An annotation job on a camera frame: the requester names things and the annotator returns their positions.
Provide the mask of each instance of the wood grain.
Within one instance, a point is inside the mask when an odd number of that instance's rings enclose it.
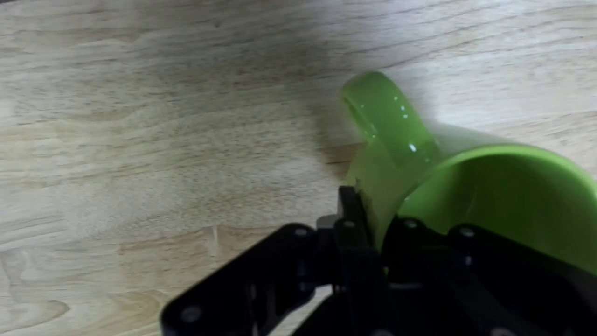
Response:
[[[594,55],[587,0],[1,3],[0,333],[158,335],[173,296],[331,214],[365,70],[597,176]]]

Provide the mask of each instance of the wooden surface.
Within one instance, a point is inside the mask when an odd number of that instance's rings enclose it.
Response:
[[[167,299],[331,214],[365,70],[597,176],[594,57],[589,0],[3,3],[0,333],[158,335]]]

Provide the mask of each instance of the green handle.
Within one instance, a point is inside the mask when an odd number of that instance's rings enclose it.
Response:
[[[382,74],[365,74],[348,81],[341,100],[363,141],[383,145],[396,163],[434,152],[430,133],[408,100]]]

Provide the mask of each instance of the green plastic object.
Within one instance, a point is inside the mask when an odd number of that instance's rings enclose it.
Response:
[[[570,161],[467,130],[426,128],[380,74],[348,81],[341,100],[365,143],[346,184],[361,195],[376,249],[393,215],[439,234],[469,223],[597,275],[594,186]]]

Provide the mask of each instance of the black plastic object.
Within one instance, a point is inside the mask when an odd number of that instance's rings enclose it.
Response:
[[[171,301],[167,336],[260,336],[333,292],[296,336],[597,336],[597,281],[475,227],[393,219],[378,255],[355,191],[329,229],[286,225]]]

